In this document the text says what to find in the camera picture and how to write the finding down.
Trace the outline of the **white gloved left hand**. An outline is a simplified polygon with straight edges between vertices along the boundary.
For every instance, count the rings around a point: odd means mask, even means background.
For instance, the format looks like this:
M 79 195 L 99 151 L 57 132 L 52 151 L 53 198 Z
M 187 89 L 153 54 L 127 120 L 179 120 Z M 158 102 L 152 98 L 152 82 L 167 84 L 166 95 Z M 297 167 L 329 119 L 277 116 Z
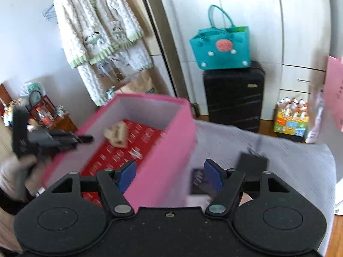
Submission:
M 14 200 L 25 200 L 27 194 L 35 196 L 42 187 L 45 169 L 35 155 L 18 158 L 11 154 L 1 161 L 1 189 Z

